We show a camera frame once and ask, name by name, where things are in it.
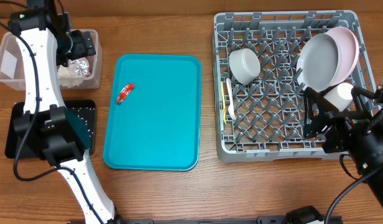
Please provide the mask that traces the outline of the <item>red sauce packet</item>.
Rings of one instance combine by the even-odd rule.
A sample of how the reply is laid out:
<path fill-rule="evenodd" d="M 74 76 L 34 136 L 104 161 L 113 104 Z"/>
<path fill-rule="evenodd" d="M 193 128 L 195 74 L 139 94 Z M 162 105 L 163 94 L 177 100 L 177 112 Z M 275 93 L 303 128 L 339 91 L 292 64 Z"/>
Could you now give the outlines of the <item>red sauce packet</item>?
<path fill-rule="evenodd" d="M 120 105 L 128 96 L 128 94 L 134 89 L 135 85 L 133 83 L 126 84 L 118 94 L 116 99 L 116 104 Z"/>

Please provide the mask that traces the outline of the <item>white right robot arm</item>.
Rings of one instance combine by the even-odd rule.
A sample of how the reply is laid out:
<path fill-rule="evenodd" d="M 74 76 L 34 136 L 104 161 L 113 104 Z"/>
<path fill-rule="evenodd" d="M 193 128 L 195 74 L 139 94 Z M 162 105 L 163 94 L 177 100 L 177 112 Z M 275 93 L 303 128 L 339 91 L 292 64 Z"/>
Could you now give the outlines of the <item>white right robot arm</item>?
<path fill-rule="evenodd" d="M 324 134 L 324 152 L 348 152 L 360 175 L 333 200 L 325 222 L 329 221 L 339 201 L 363 182 L 383 208 L 383 85 L 374 92 L 355 86 L 351 96 L 356 109 L 340 111 L 310 87 L 303 93 L 304 138 Z"/>

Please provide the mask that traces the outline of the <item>white plastic fork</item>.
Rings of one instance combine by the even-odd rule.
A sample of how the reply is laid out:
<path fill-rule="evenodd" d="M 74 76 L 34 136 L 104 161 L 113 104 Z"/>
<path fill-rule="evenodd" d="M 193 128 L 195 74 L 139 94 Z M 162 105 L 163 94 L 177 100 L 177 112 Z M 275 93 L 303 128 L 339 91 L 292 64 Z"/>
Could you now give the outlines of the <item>white plastic fork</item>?
<path fill-rule="evenodd" d="M 226 79 L 226 88 L 228 91 L 229 96 L 229 106 L 228 106 L 228 112 L 232 120 L 236 120 L 236 115 L 234 113 L 234 103 L 233 103 L 233 89 L 232 89 L 232 83 L 231 79 Z"/>

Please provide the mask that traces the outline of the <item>grey bowl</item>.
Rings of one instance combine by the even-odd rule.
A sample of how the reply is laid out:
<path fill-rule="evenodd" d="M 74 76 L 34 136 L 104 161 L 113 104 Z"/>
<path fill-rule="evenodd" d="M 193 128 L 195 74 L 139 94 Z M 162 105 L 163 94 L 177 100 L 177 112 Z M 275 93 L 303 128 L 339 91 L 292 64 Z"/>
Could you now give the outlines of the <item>grey bowl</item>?
<path fill-rule="evenodd" d="M 243 85 L 252 82 L 261 72 L 258 56 L 251 49 L 232 51 L 229 55 L 229 67 L 233 77 Z"/>

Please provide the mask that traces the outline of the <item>yellow plastic spoon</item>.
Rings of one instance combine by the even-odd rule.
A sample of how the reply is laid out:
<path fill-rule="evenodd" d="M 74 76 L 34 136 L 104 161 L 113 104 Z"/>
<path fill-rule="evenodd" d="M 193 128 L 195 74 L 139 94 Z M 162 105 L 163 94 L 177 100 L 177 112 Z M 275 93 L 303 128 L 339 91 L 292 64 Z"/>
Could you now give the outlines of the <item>yellow plastic spoon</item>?
<path fill-rule="evenodd" d="M 221 82 L 221 98 L 222 98 L 222 106 L 223 106 L 223 123 L 227 124 L 226 120 L 226 100 L 225 100 L 225 94 L 224 94 L 224 84 Z"/>

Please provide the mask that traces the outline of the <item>black plastic tray bin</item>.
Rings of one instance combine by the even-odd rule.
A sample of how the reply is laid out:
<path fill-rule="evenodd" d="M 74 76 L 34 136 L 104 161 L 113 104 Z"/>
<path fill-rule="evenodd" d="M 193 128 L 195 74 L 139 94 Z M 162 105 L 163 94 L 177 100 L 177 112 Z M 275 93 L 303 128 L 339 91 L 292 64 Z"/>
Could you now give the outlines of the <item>black plastic tray bin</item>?
<path fill-rule="evenodd" d="M 87 128 L 88 135 L 91 141 L 90 155 L 95 152 L 95 133 L 96 133 L 96 117 L 97 109 L 93 100 L 65 100 L 66 107 L 77 117 L 82 120 Z M 24 102 L 15 103 L 12 108 L 11 120 L 7 134 L 5 156 L 9 159 L 14 159 L 18 150 L 21 138 L 16 134 L 13 121 L 23 114 Z"/>

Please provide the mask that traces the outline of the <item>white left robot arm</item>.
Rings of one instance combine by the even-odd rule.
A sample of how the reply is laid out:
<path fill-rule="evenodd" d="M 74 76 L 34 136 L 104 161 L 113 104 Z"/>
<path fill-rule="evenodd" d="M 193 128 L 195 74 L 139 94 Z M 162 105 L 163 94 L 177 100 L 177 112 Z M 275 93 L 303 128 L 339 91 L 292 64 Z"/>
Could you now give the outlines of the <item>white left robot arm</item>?
<path fill-rule="evenodd" d="M 89 32 L 71 30 L 67 12 L 57 12 L 56 1 L 27 0 L 4 25 L 21 50 L 25 75 L 23 113 L 12 124 L 21 140 L 15 152 L 13 173 L 31 182 L 59 172 L 70 186 L 85 223 L 121 223 L 113 201 L 103 190 L 91 163 L 91 137 L 86 124 L 65 105 L 58 66 L 95 55 Z M 27 146 L 52 169 L 34 177 L 19 174 L 19 157 Z"/>

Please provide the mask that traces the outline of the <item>teal serving tray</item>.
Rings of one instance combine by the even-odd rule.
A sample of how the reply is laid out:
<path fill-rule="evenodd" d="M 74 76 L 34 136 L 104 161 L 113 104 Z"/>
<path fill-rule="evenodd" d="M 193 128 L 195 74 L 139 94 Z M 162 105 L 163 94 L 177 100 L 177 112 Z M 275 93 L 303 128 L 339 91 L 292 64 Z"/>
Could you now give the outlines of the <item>teal serving tray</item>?
<path fill-rule="evenodd" d="M 113 169 L 188 171 L 198 163 L 200 61 L 191 55 L 125 54 L 116 62 L 103 160 Z M 121 89 L 135 85 L 116 104 Z"/>

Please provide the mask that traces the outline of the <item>white tissue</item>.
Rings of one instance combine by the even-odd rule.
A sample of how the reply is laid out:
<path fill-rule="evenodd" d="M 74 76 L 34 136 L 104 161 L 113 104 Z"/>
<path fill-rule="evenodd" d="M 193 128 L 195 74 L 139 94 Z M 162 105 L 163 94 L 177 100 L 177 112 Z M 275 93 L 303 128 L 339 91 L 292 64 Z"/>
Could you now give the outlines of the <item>white tissue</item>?
<path fill-rule="evenodd" d="M 68 67 L 59 66 L 58 80 L 62 87 L 73 88 L 83 82 L 83 77 L 77 77 L 69 72 Z"/>

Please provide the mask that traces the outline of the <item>clear plastic bin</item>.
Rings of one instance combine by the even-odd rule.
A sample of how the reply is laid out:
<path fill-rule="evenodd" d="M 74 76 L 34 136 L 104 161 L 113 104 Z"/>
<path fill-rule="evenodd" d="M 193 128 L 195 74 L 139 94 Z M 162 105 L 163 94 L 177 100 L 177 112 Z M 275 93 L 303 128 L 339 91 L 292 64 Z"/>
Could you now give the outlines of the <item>clear plastic bin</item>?
<path fill-rule="evenodd" d="M 98 89 L 101 83 L 101 70 L 103 64 L 103 50 L 99 42 L 99 35 L 93 29 L 90 32 L 96 55 L 89 56 L 86 59 L 90 63 L 91 75 L 83 78 L 79 86 L 66 88 L 60 86 L 62 90 L 84 90 Z M 2 38 L 0 46 L 0 82 L 9 86 L 13 90 L 25 90 L 24 68 L 21 50 L 16 42 L 16 37 L 11 33 L 6 33 Z"/>

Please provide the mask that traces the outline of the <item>white cup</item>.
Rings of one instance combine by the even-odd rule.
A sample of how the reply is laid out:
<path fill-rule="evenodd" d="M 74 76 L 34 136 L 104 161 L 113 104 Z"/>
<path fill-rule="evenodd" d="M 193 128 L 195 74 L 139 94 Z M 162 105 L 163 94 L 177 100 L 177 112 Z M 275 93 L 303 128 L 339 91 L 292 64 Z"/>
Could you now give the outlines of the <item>white cup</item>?
<path fill-rule="evenodd" d="M 332 90 L 330 90 L 324 98 L 329 101 L 332 105 L 337 107 L 339 111 L 345 110 L 352 102 L 353 97 L 351 90 L 353 89 L 352 84 L 340 83 Z"/>

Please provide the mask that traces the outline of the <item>grey plate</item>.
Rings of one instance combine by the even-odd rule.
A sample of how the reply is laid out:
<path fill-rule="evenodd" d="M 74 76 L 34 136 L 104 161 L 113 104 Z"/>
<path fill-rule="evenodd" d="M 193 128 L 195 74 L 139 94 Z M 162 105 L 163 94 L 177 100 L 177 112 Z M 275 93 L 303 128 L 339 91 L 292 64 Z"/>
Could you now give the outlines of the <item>grey plate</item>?
<path fill-rule="evenodd" d="M 313 36 L 302 48 L 296 69 L 298 84 L 321 92 L 330 86 L 339 72 L 341 54 L 336 41 L 328 34 Z"/>

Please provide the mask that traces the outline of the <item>silver foil wrapper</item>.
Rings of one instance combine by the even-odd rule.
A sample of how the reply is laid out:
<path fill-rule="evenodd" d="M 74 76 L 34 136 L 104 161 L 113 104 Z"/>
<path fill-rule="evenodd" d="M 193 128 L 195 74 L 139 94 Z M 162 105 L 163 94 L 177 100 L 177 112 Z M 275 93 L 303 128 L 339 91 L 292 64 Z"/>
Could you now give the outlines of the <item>silver foil wrapper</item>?
<path fill-rule="evenodd" d="M 68 72 L 71 77 L 88 77 L 91 75 L 90 63 L 85 57 L 76 60 L 70 60 L 68 62 Z"/>

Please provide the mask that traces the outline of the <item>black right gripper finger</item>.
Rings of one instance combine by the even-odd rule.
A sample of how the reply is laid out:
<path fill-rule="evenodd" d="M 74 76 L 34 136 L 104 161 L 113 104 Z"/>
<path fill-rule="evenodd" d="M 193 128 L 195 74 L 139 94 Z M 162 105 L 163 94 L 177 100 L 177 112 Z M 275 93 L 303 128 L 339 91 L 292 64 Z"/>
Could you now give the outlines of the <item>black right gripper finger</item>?
<path fill-rule="evenodd" d="M 310 87 L 303 92 L 303 102 L 305 108 L 303 137 L 315 138 L 327 127 L 326 113 L 330 110 L 330 102 Z"/>
<path fill-rule="evenodd" d="M 368 100 L 375 100 L 376 94 L 368 91 L 360 86 L 354 86 L 351 90 L 351 96 L 353 98 L 354 105 L 357 111 L 370 112 L 370 109 L 363 103 L 363 98 Z"/>

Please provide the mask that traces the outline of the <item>pink plate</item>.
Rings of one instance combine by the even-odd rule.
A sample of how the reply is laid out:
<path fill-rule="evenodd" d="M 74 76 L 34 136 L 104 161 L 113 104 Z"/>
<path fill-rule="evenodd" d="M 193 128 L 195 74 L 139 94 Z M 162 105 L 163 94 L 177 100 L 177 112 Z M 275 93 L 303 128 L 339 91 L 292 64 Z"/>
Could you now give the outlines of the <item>pink plate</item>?
<path fill-rule="evenodd" d="M 326 32 L 337 44 L 339 54 L 337 71 L 330 86 L 345 81 L 356 67 L 359 57 L 359 46 L 356 36 L 346 27 L 334 27 Z"/>

